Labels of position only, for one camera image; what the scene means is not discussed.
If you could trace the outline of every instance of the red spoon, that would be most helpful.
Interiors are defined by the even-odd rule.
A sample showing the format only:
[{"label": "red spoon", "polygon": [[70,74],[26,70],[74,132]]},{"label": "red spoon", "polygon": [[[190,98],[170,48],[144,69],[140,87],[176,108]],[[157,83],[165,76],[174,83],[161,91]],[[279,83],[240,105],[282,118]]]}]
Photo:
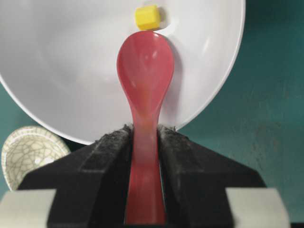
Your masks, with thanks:
[{"label": "red spoon", "polygon": [[157,124],[173,71],[173,53],[166,39],[159,34],[136,32],[120,48],[117,72],[134,124],[126,224],[163,224],[166,220]]}]

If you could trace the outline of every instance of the yellow cube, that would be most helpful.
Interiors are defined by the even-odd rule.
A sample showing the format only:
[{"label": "yellow cube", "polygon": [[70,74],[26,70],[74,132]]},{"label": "yellow cube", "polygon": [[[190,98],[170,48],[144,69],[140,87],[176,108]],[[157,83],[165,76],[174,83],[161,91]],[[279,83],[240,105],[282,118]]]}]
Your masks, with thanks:
[{"label": "yellow cube", "polygon": [[135,21],[140,30],[157,29],[160,26],[160,13],[156,5],[137,8]]}]

